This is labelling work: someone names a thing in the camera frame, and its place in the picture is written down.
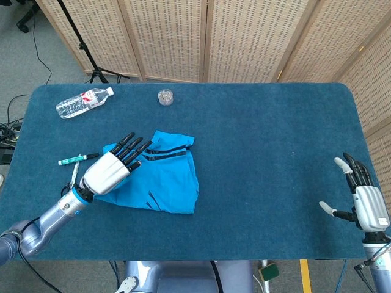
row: blue table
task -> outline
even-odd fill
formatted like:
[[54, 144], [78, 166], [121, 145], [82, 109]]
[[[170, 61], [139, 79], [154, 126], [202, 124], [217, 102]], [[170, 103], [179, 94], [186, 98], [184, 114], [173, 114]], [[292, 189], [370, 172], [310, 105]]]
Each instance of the blue table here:
[[[70, 180], [59, 159], [101, 151], [130, 131], [195, 136], [194, 215], [94, 201], [40, 259], [362, 258], [363, 233], [320, 200], [352, 201], [333, 158], [373, 167], [353, 97], [342, 84], [112, 84], [104, 106], [72, 119], [55, 105], [91, 88], [47, 85], [32, 95], [0, 200], [0, 230], [52, 206]], [[171, 89], [174, 103], [158, 104]], [[93, 163], [82, 162], [79, 176]]]

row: bottle label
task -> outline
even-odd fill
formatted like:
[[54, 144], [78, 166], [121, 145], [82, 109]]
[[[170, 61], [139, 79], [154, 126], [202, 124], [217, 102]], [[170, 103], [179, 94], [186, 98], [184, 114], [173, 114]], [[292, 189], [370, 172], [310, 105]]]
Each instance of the bottle label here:
[[82, 93], [81, 97], [83, 98], [84, 104], [94, 106], [94, 104], [97, 103], [97, 96], [95, 96], [95, 94], [92, 90], [88, 90], [88, 91]]

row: chair leg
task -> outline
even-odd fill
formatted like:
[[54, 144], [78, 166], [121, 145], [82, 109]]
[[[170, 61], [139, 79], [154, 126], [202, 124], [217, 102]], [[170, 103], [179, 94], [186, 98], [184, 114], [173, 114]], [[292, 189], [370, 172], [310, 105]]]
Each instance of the chair leg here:
[[24, 33], [29, 32], [29, 28], [26, 26], [26, 23], [40, 10], [38, 4], [34, 1], [31, 9], [26, 13], [26, 15], [19, 20], [16, 26]]

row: robotic arm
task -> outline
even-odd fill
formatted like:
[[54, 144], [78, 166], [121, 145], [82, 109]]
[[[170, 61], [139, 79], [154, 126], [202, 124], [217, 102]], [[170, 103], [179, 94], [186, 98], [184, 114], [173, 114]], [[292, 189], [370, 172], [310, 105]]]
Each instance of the robotic arm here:
[[362, 245], [368, 259], [355, 266], [354, 269], [372, 293], [375, 292], [369, 286], [361, 271], [365, 266], [368, 266], [371, 270], [376, 292], [390, 292], [391, 239], [384, 233], [390, 226], [386, 204], [381, 191], [373, 185], [366, 166], [347, 153], [343, 153], [343, 157], [348, 164], [339, 157], [336, 157], [334, 161], [346, 176], [353, 196], [352, 212], [338, 211], [323, 201], [319, 204], [329, 215], [354, 222], [358, 229], [364, 230], [365, 238], [362, 239]]
[[133, 136], [132, 132], [97, 160], [86, 171], [80, 185], [75, 184], [39, 218], [30, 222], [28, 220], [18, 222], [3, 232], [0, 236], [0, 266], [11, 261], [17, 251], [22, 257], [39, 253], [66, 223], [93, 201], [94, 195], [108, 193], [140, 167], [139, 161], [133, 161], [152, 142], [148, 141], [132, 152], [132, 149], [142, 141], [142, 137], [139, 137], [125, 146]]

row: black stripe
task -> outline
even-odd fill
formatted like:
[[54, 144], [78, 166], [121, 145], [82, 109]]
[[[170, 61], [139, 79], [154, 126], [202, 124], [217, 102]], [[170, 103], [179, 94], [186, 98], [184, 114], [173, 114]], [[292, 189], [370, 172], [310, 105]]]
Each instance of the black stripe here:
[[143, 154], [143, 157], [146, 158], [148, 161], [156, 161], [156, 160], [168, 159], [169, 157], [179, 157], [185, 154], [186, 154], [185, 151], [180, 151], [179, 153], [167, 154], [165, 156], [158, 156], [158, 157], [148, 157]]
[[158, 202], [156, 201], [156, 199], [153, 197], [152, 192], [148, 191], [148, 194], [149, 194], [150, 197], [152, 197], [153, 201], [154, 201], [154, 202], [156, 203], [156, 205], [158, 206], [159, 211], [161, 211], [161, 208], [160, 208]]
[[177, 146], [176, 148], [172, 148], [170, 150], [160, 151], [160, 150], [149, 150], [149, 149], [146, 149], [145, 152], [148, 153], [148, 154], [167, 154], [167, 153], [171, 153], [172, 151], [181, 150], [182, 148], [186, 148], [187, 150], [190, 149], [189, 146], [180, 145], [180, 146]]

